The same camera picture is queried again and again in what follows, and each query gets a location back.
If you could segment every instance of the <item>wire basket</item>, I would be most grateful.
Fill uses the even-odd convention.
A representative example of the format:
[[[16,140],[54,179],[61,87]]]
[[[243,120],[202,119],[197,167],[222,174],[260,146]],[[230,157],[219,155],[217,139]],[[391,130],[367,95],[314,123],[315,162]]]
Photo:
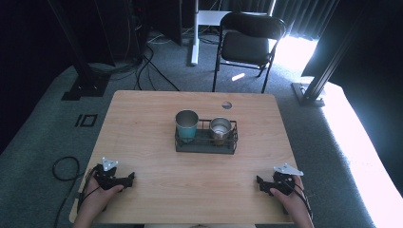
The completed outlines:
[[[215,140],[210,135],[211,120],[199,120],[194,138],[181,138],[175,130],[177,152],[234,154],[237,148],[238,128],[236,121],[230,121],[232,129],[225,140]]]

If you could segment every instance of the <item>cup rim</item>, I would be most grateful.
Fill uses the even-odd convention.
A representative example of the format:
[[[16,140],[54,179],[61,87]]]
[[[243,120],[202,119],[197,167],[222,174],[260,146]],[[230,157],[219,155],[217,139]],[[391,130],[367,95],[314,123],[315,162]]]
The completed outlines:
[[[191,125],[191,126],[182,126],[182,125],[178,124],[178,120],[177,120],[178,114],[180,114],[181,112],[184,112],[184,111],[191,111],[191,112],[193,112],[193,113],[196,115],[197,120],[196,120],[196,123],[195,123],[195,124],[193,124],[193,125]],[[183,110],[179,111],[179,112],[175,115],[175,124],[176,124],[177,126],[181,127],[181,128],[193,128],[193,127],[195,127],[195,126],[198,124],[199,119],[200,119],[200,118],[199,118],[199,115],[198,115],[198,113],[197,113],[196,111],[194,111],[194,110],[192,110],[192,109],[183,109]]]
[[[213,120],[211,120],[210,125],[209,125],[210,130],[214,131],[213,128],[212,128],[212,124],[211,124],[211,123],[212,123],[213,121],[217,120],[217,119],[222,119],[222,120],[225,120],[225,121],[227,121],[227,122],[229,123],[229,129],[227,129],[227,131],[224,132],[223,134],[227,134],[227,133],[231,132],[231,130],[232,130],[231,121],[228,120],[228,119],[225,118],[225,117],[216,117],[216,118],[214,118]]]

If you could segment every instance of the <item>human hand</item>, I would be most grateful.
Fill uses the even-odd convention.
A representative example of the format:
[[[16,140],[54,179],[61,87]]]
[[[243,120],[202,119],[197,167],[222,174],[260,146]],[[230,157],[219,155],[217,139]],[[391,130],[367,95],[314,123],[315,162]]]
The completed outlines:
[[[302,181],[299,176],[293,176],[296,187],[294,188],[300,195],[303,194]],[[297,195],[296,192],[291,193],[289,196],[282,194],[276,188],[271,188],[270,192],[282,203],[285,210],[287,210],[293,222],[299,228],[313,228],[309,212],[306,208],[304,201]]]
[[[122,185],[117,185],[104,190],[94,179],[93,175],[94,172],[92,172],[92,177],[88,181],[84,200],[74,220],[74,228],[90,227],[92,221],[104,210],[113,196],[124,189]]]

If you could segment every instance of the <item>teal cup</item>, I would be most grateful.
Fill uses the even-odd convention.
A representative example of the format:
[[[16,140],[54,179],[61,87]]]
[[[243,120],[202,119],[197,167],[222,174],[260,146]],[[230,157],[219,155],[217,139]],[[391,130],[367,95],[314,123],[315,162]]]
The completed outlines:
[[[199,116],[192,110],[182,110],[175,117],[179,137],[185,143],[192,142],[196,135]]]

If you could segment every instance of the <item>stainless steel cup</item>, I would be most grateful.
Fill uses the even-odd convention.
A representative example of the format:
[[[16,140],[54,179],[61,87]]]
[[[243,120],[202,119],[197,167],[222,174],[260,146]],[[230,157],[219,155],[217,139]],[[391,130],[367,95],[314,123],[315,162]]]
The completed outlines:
[[[223,145],[231,132],[231,122],[223,117],[218,117],[210,122],[210,134],[215,145]]]

